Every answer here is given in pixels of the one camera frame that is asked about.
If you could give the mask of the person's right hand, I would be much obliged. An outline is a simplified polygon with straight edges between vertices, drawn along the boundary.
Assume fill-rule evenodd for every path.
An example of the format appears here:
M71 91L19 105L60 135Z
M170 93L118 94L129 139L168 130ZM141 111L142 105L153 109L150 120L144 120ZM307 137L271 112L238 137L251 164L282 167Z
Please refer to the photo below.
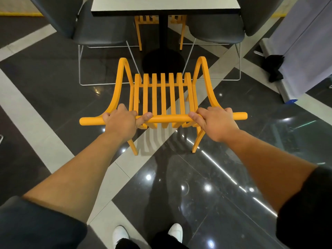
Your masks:
M216 142L230 143L243 133L233 119L231 108L198 108L196 113L205 119L205 126L200 126L201 129Z

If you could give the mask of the person's left hand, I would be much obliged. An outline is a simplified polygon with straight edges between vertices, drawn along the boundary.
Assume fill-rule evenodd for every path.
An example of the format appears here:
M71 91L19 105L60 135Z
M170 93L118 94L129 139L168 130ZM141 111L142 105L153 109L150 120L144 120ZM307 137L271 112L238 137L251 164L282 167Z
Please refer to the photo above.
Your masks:
M124 104L119 104L117 109L111 113L103 113L105 131L102 136L107 136L120 144L129 141L138 129L136 128L136 116L138 113L134 110L129 111Z

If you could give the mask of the orange slatted wooden chair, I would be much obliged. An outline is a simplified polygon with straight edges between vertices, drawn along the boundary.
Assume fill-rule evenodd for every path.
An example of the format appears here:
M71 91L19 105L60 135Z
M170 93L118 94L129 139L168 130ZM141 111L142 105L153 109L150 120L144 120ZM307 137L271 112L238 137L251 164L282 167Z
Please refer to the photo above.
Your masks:
M153 117L141 129L156 129L158 125L163 128L188 128L195 127L197 138L193 143L192 153L195 153L200 141L205 135L190 117L189 112L196 112L198 108L220 107L212 87L209 68L205 57L199 57L194 70L193 78L190 73L164 73L157 81L157 74L135 75L133 81L128 60L120 58L118 62L117 78L110 105L105 110L111 113L119 104L124 104L129 111L136 111L138 116L151 112ZM233 119L246 120L247 113L233 113ZM102 115L98 117L83 117L81 125L105 125ZM138 155L138 150L132 139L127 141L133 154Z

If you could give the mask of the person's right forearm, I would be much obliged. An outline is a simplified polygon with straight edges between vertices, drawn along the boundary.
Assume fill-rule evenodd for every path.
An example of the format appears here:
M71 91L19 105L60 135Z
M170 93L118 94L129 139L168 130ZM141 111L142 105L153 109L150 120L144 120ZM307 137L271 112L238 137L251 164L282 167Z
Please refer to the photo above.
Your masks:
M277 213L318 167L243 130L233 130L222 142L241 160L265 200Z

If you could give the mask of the person's left forearm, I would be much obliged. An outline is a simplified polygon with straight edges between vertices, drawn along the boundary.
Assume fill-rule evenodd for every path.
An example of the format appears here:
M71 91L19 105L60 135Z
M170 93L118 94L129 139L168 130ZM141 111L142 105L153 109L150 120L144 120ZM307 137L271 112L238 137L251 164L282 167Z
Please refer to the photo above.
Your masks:
M87 223L115 152L135 133L135 126L106 130L23 198Z

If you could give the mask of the black cloth bag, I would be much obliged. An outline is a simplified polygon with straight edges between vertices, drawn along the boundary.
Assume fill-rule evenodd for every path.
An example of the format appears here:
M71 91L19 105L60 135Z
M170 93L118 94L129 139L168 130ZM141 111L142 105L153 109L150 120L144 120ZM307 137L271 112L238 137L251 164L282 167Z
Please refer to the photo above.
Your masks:
M283 55L269 55L262 63L262 68L269 74L269 82L281 81L284 76L280 72L280 67L284 62Z

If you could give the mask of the grey chair with white legs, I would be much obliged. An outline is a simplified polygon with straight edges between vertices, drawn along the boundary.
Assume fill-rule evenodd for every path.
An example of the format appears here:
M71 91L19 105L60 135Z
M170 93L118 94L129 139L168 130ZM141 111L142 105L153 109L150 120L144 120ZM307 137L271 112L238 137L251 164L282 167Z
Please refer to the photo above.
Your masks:
M206 42L198 45L235 45L239 58L239 78L241 79L241 42L245 35L253 36L279 8L284 0L237 0L240 14L189 15L186 25L194 41L186 59L184 74L196 40Z
M83 87L115 83L82 84L81 58L84 46L90 49L122 48L126 43L138 74L139 68L128 43L134 28L131 16L93 16L93 0L30 0L49 24L78 46L78 81Z

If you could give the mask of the person's white right shoe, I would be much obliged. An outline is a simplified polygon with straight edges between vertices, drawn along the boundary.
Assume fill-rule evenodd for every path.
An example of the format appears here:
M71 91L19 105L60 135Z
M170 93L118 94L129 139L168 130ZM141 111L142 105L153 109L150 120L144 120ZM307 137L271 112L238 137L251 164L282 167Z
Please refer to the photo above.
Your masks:
M179 243L183 242L183 229L179 223L173 224L167 234L176 239Z

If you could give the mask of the person's white shoe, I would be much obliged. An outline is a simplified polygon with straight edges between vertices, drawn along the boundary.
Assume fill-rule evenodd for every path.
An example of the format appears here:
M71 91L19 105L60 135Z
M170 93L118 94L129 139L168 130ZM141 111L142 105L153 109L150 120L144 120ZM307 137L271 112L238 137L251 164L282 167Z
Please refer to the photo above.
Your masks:
M114 249L116 249L118 243L127 242L129 239L129 234L123 226L119 225L115 227L112 235Z
M183 242L183 229L179 223L173 224L167 234L176 239L179 243Z

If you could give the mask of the person's white left shoe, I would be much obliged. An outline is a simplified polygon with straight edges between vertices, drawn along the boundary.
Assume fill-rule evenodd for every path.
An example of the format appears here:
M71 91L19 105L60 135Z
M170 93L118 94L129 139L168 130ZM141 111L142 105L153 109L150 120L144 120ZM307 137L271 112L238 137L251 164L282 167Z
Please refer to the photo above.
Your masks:
M118 243L127 242L129 239L129 234L123 226L119 225L115 227L112 235L114 249L116 249Z

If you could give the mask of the person's black trousers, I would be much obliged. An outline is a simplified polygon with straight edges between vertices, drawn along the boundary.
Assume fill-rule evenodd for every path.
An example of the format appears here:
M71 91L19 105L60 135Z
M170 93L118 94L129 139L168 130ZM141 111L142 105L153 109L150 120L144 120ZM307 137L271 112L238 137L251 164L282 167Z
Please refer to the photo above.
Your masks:
M120 242L116 249L140 249L140 247L132 240L127 242ZM152 240L151 249L189 249L183 243L179 243L165 232L160 232L155 235Z

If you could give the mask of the white roll-up banner stand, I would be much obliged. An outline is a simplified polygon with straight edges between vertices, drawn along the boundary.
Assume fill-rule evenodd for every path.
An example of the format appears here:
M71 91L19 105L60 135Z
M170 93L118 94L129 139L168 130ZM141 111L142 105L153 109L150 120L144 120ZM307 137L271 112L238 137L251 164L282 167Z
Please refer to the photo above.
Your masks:
M296 102L332 75L332 0L298 0L260 47L265 58L284 56L284 78L273 83L284 103Z

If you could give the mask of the person's dark right sleeve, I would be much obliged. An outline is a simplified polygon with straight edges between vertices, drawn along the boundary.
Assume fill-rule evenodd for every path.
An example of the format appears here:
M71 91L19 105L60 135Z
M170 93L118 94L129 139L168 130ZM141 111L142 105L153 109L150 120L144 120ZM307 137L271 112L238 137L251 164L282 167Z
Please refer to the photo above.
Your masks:
M290 249L332 249L332 168L316 168L285 202L276 237Z

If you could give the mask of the person's dark left sleeve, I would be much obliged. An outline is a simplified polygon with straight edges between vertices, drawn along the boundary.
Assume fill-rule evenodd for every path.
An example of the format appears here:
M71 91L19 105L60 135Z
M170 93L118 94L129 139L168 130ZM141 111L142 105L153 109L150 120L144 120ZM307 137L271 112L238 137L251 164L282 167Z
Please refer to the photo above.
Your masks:
M77 249L87 225L14 196L0 206L0 249Z

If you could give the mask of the white table with black pedestal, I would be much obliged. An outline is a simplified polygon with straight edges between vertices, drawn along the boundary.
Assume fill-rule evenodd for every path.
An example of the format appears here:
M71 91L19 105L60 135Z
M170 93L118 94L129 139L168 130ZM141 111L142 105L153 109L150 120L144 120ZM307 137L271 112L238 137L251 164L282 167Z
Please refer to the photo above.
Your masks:
M162 73L182 73L185 68L184 58L180 53L169 49L169 15L206 15L239 13L237 0L93 0L93 16L158 16L159 48L150 51L142 59L144 74L152 77Z

